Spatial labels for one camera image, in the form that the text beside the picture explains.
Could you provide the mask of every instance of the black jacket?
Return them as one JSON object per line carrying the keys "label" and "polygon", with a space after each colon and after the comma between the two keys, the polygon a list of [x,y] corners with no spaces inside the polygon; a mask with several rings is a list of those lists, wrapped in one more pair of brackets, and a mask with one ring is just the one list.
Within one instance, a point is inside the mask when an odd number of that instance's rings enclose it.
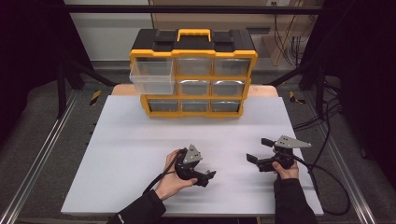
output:
{"label": "black jacket", "polygon": [[[317,223],[314,212],[306,202],[298,179],[277,180],[276,224]],[[160,219],[166,209],[154,190],[122,209],[107,224],[149,224]]]}

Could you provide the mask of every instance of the tool box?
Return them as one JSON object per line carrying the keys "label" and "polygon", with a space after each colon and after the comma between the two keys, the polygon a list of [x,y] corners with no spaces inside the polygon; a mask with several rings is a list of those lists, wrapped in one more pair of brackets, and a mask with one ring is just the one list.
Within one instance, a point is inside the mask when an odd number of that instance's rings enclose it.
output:
{"label": "tool box", "polygon": [[150,117],[235,118],[257,52],[246,30],[142,29],[130,59],[130,80]]}

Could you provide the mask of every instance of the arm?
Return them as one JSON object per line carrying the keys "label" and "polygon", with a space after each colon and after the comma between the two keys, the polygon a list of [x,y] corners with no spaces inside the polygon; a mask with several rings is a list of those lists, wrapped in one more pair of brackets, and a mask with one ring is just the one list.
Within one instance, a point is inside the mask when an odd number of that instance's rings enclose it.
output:
{"label": "arm", "polygon": [[[166,157],[166,169],[176,156],[178,150]],[[165,213],[163,201],[177,194],[181,189],[192,186],[196,178],[180,179],[175,172],[175,165],[169,169],[167,175],[161,179],[155,190],[142,195],[126,208],[118,212],[107,224],[149,224],[154,223]]]}
{"label": "arm", "polygon": [[317,223],[314,212],[306,202],[303,188],[298,179],[297,161],[289,170],[283,169],[276,161],[273,166],[280,176],[274,183],[276,224]]}

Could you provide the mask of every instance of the hand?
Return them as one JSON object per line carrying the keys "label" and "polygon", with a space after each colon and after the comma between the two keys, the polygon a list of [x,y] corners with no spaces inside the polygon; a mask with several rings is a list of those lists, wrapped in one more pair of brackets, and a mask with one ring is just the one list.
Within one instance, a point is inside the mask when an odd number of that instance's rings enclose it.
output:
{"label": "hand", "polygon": [[274,169],[279,173],[281,179],[289,179],[296,178],[298,179],[298,166],[297,161],[294,161],[294,164],[288,169],[283,169],[282,165],[279,162],[274,161],[272,163]]}
{"label": "hand", "polygon": [[[172,162],[172,159],[176,156],[178,151],[179,149],[173,151],[171,154],[169,154],[166,157],[166,164],[165,164],[165,168],[163,169],[166,169],[169,166],[169,164]],[[184,189],[186,187],[191,187],[193,184],[195,184],[198,181],[197,178],[193,178],[190,180],[180,179],[175,171],[174,164],[169,169],[168,173],[170,174],[165,175],[163,179],[161,179],[157,188],[155,189],[155,192],[162,201],[177,194],[181,189]]]}

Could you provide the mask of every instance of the black metal frame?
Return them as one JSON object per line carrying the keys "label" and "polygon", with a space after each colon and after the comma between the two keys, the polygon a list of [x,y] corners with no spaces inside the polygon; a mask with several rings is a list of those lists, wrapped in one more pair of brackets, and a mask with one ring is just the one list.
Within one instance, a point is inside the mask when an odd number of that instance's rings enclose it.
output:
{"label": "black metal frame", "polygon": [[[234,7],[234,6],[139,6],[139,5],[45,5],[40,2],[39,8],[41,10],[61,10],[63,12],[68,13],[206,13],[206,14],[283,14],[283,15],[334,15],[340,14],[340,18],[344,18],[347,14],[347,10],[342,10],[341,8],[325,8],[325,7]],[[299,74],[305,74],[303,77],[300,87],[302,90],[309,90],[315,80],[318,82],[317,86],[317,112],[319,116],[322,116],[322,104],[323,99],[321,96],[323,95],[324,88],[324,71],[323,67],[320,65],[322,59],[326,56],[329,49],[331,48],[333,42],[333,34],[337,29],[337,26],[341,22],[338,21],[334,27],[332,28],[330,34],[321,42],[320,46],[316,49],[311,60],[302,64],[300,67],[288,72],[283,77],[278,78],[270,83],[264,85],[272,85],[278,86],[286,80],[295,77]],[[67,51],[59,46],[56,41],[52,41],[53,47],[55,47],[61,57],[62,64],[58,70],[58,93],[59,93],[59,114],[60,117],[65,109],[65,92],[64,92],[64,77],[70,77],[65,74],[64,71],[67,72],[67,67],[71,67],[73,69],[77,69],[78,71],[85,73],[107,86],[115,86],[117,83],[111,82],[104,77],[97,75],[94,71],[84,67],[83,65],[73,61],[69,57],[67,57]],[[82,89],[84,83],[76,83],[76,87],[72,87],[74,89]]]}

